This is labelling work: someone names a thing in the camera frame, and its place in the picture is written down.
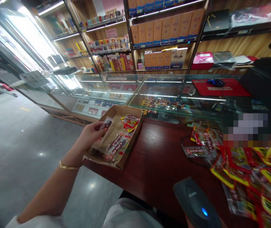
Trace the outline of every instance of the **gold bracelet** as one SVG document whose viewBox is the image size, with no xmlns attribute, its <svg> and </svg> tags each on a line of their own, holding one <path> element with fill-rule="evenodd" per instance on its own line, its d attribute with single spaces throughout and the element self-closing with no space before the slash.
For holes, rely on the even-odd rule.
<svg viewBox="0 0 271 228">
<path fill-rule="evenodd" d="M 76 170 L 76 169 L 79 169 L 80 167 L 70 167 L 70 166 L 64 166 L 61 161 L 59 161 L 59 168 L 62 168 L 62 169 L 67 169 L 67 170 Z"/>
</svg>

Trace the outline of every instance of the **glass display counter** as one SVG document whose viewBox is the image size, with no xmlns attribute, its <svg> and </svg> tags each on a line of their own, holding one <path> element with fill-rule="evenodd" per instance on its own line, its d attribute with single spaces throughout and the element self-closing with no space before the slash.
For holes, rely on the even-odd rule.
<svg viewBox="0 0 271 228">
<path fill-rule="evenodd" d="M 33 86 L 21 81 L 19 89 L 38 105 L 65 110 L 97 121 L 112 105 L 127 105 L 147 75 L 50 75 Z"/>
<path fill-rule="evenodd" d="M 239 75 L 212 75 L 213 78 L 234 78 Z M 211 75 L 148 75 L 129 102 L 143 109 L 143 114 L 157 114 L 187 119 L 204 118 L 222 122 L 225 113 L 258 113 L 268 109 L 252 97 L 201 96 L 193 85 L 194 79 L 209 79 Z"/>
</svg>

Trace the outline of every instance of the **computer mouse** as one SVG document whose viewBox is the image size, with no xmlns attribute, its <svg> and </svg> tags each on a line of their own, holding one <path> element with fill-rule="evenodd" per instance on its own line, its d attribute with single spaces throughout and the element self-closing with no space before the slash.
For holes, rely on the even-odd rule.
<svg viewBox="0 0 271 228">
<path fill-rule="evenodd" d="M 223 82 L 221 79 L 209 79 L 207 80 L 207 83 L 216 87 L 222 87 L 225 85 L 225 82 Z"/>
</svg>

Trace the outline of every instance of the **red mouse pad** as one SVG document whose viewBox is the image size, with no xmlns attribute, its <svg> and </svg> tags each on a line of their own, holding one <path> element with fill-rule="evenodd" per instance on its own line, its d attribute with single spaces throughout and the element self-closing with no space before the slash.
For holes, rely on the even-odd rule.
<svg viewBox="0 0 271 228">
<path fill-rule="evenodd" d="M 250 94 L 235 79 L 221 79 L 223 87 L 215 87 L 207 83 L 209 79 L 192 80 L 201 96 L 238 96 L 247 97 Z"/>
</svg>

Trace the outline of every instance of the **computer monitor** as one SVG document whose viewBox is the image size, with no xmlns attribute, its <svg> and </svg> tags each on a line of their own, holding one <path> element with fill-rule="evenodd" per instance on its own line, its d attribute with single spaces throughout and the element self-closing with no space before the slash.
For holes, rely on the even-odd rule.
<svg viewBox="0 0 271 228">
<path fill-rule="evenodd" d="M 64 57 L 63 55 L 51 55 L 47 58 L 49 60 L 49 62 L 51 63 L 51 65 L 53 67 L 59 67 L 59 68 L 64 68 L 66 67 L 65 62 L 68 62 L 69 60 Z"/>
</svg>

